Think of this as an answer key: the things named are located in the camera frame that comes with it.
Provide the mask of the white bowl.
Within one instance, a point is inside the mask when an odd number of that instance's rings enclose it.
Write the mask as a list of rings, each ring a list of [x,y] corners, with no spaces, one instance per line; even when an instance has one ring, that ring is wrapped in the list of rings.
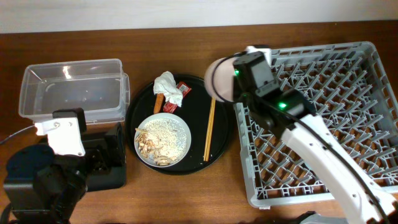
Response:
[[[235,76],[233,62],[235,58],[229,58],[217,66],[222,60],[223,58],[215,60],[207,68],[204,84],[208,94],[214,97],[216,101],[232,102]]]

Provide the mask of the white napkin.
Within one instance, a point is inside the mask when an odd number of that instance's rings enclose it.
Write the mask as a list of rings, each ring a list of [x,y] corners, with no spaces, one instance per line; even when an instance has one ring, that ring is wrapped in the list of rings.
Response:
[[[171,72],[166,71],[154,80],[153,91],[155,95],[163,94],[167,103],[178,107],[182,106],[183,93],[177,88],[177,83]]]

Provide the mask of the red snack wrapper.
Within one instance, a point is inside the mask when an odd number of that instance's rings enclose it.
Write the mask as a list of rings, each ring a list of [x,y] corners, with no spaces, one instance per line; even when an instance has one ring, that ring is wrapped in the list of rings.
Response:
[[[163,107],[163,112],[173,113],[178,107],[181,107],[183,98],[191,90],[185,82],[179,82],[177,86],[169,85],[165,89],[167,101]]]

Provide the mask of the orange carrot piece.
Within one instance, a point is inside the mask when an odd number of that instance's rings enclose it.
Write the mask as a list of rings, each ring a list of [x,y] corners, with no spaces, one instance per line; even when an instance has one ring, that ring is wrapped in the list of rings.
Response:
[[[154,105],[154,114],[157,114],[161,111],[163,100],[164,100],[163,93],[156,94],[155,105]]]

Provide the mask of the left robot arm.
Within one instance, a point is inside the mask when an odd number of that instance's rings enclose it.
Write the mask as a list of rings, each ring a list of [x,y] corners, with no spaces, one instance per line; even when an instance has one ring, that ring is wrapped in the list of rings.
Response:
[[[86,134],[85,113],[73,108],[54,111],[51,119],[34,126],[45,139],[7,161],[3,187],[10,202],[1,223],[69,223],[87,192],[126,183],[121,123],[104,133]]]

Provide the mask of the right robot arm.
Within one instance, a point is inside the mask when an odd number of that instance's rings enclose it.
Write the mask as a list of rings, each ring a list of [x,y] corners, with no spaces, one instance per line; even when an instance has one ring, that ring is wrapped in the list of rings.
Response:
[[[335,199],[342,223],[396,223],[397,100],[370,42],[262,52],[284,93],[286,128],[234,106],[246,196],[252,207]]]

